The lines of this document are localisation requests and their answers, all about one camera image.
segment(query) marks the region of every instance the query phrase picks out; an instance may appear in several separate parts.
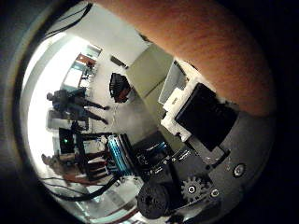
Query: gear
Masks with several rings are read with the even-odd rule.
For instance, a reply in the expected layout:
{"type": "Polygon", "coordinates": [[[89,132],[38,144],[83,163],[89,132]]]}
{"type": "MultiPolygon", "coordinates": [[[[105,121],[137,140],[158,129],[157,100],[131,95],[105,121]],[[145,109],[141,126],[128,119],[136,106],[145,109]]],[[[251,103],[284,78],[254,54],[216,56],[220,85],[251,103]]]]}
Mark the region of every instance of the gear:
{"type": "Polygon", "coordinates": [[[205,183],[201,178],[196,179],[195,176],[192,178],[188,177],[187,181],[183,181],[181,194],[188,203],[192,203],[204,199],[209,188],[210,183],[205,183]]]}

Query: floor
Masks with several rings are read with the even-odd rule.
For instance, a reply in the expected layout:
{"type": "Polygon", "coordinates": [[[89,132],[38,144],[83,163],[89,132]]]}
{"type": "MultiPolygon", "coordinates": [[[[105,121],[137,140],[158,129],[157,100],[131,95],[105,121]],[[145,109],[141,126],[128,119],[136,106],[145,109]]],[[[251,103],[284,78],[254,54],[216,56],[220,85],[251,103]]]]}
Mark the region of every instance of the floor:
{"type": "Polygon", "coordinates": [[[109,105],[110,110],[92,108],[92,112],[108,121],[108,125],[105,125],[101,121],[92,120],[93,132],[127,133],[133,145],[157,131],[154,121],[136,93],[132,100],[124,104],[116,104],[110,97],[108,87],[111,74],[114,72],[126,75],[126,70],[114,64],[104,50],[98,58],[98,64],[97,74],[91,83],[92,99],[100,105],[109,105]]]}

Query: cable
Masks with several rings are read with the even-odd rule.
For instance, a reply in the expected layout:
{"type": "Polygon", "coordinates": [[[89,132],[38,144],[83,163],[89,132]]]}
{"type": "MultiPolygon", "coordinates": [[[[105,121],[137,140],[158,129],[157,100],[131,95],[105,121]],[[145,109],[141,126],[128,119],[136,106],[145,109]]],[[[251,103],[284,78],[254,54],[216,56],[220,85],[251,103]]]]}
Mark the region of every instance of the cable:
{"type": "Polygon", "coordinates": [[[56,22],[64,21],[64,20],[67,19],[67,18],[70,18],[70,17],[72,17],[72,16],[75,16],[75,15],[77,15],[78,13],[80,13],[81,11],[83,11],[84,9],[86,9],[86,7],[84,7],[83,9],[81,9],[81,10],[79,10],[79,11],[77,11],[77,12],[74,12],[74,13],[72,13],[72,14],[66,16],[66,17],[63,17],[63,18],[57,20],[56,22]]]}
{"type": "Polygon", "coordinates": [[[78,196],[78,197],[68,197],[68,196],[65,196],[65,195],[55,193],[55,192],[51,191],[50,189],[48,189],[48,192],[51,193],[53,196],[55,196],[57,198],[60,198],[62,200],[65,200],[65,201],[83,202],[83,201],[87,201],[87,200],[90,200],[90,199],[93,199],[97,196],[102,195],[103,193],[105,193],[106,190],[108,190],[111,186],[113,186],[119,179],[120,179],[120,176],[115,175],[102,188],[96,190],[93,193],[83,195],[83,196],[78,196]]]}
{"type": "Polygon", "coordinates": [[[62,185],[52,185],[52,184],[48,184],[46,182],[42,182],[44,185],[48,185],[48,186],[52,186],[52,187],[55,187],[55,188],[62,188],[62,189],[68,189],[68,190],[71,190],[71,191],[74,191],[76,193],[79,193],[79,194],[84,194],[84,195],[87,195],[87,193],[83,193],[81,191],[78,191],[78,190],[75,190],[75,189],[71,189],[71,188],[68,188],[66,186],[62,186],[62,185]]]}
{"type": "Polygon", "coordinates": [[[46,39],[50,38],[50,37],[53,37],[54,35],[57,35],[59,34],[60,32],[63,32],[73,26],[75,26],[76,24],[78,24],[86,15],[87,13],[89,13],[89,11],[92,9],[93,7],[93,4],[92,3],[89,3],[86,8],[85,8],[85,11],[83,12],[83,14],[81,15],[81,17],[79,19],[77,19],[76,21],[73,21],[72,23],[66,25],[65,27],[62,27],[58,30],[54,30],[54,31],[51,31],[51,32],[48,32],[47,34],[45,34],[45,37],[41,40],[41,41],[45,41],[46,39]]]}
{"type": "Polygon", "coordinates": [[[78,181],[73,181],[73,180],[67,180],[67,179],[63,179],[63,178],[59,178],[59,177],[47,177],[47,178],[42,178],[39,177],[40,180],[52,180],[52,179],[56,179],[56,180],[63,180],[63,181],[67,181],[70,183],[76,183],[76,184],[81,184],[81,185],[88,185],[88,186],[104,186],[104,185],[98,185],[98,184],[88,184],[88,183],[81,183],[78,181]]]}

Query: man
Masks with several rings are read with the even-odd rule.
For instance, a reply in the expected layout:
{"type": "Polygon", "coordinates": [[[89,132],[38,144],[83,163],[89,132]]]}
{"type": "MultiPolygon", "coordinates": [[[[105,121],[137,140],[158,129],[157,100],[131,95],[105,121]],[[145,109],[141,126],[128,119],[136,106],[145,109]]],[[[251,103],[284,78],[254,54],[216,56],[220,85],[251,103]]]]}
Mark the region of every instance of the man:
{"type": "Polygon", "coordinates": [[[74,115],[76,119],[91,118],[100,120],[103,123],[108,124],[105,119],[85,109],[84,106],[93,106],[103,110],[109,110],[109,106],[101,106],[99,104],[86,100],[85,91],[86,88],[80,88],[75,91],[59,90],[54,94],[49,92],[47,94],[47,99],[49,101],[52,101],[53,108],[62,114],[68,112],[74,115]]]}
{"type": "MultiPolygon", "coordinates": [[[[95,158],[106,157],[106,154],[105,151],[87,153],[86,158],[91,161],[95,158]]],[[[54,155],[52,157],[42,154],[41,159],[56,175],[62,176],[67,184],[69,182],[78,182],[85,185],[93,183],[86,176],[82,176],[85,174],[85,170],[76,153],[54,155]]],[[[89,163],[89,168],[94,175],[99,175],[98,177],[101,178],[107,176],[106,165],[106,161],[92,162],[89,163]]]]}

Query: person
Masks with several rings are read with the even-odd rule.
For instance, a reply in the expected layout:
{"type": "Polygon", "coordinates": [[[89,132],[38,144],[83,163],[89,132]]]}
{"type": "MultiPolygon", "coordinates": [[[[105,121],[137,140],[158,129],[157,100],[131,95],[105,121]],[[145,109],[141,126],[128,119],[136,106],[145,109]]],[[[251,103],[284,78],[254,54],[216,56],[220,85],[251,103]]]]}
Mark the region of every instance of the person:
{"type": "Polygon", "coordinates": [[[244,24],[211,0],[93,0],[168,53],[194,65],[219,96],[252,116],[276,111],[273,78],[244,24]]]}
{"type": "MultiPolygon", "coordinates": [[[[92,161],[95,158],[105,157],[106,152],[100,151],[96,153],[86,153],[85,155],[88,161],[92,161]]],[[[53,155],[51,157],[42,154],[41,159],[56,175],[62,176],[67,184],[69,184],[69,182],[78,182],[85,185],[95,183],[89,181],[86,176],[81,176],[85,174],[85,170],[77,153],[53,155]]],[[[101,178],[107,176],[106,165],[106,161],[97,161],[89,163],[89,168],[91,172],[95,175],[100,175],[99,178],[101,178]]]]}
{"type": "Polygon", "coordinates": [[[109,110],[109,106],[101,106],[85,99],[86,88],[80,88],[75,91],[58,90],[54,94],[48,93],[47,99],[52,101],[53,108],[60,113],[68,112],[75,115],[75,118],[91,118],[100,120],[105,124],[108,122],[98,115],[84,108],[84,106],[93,106],[103,110],[109,110]]]}

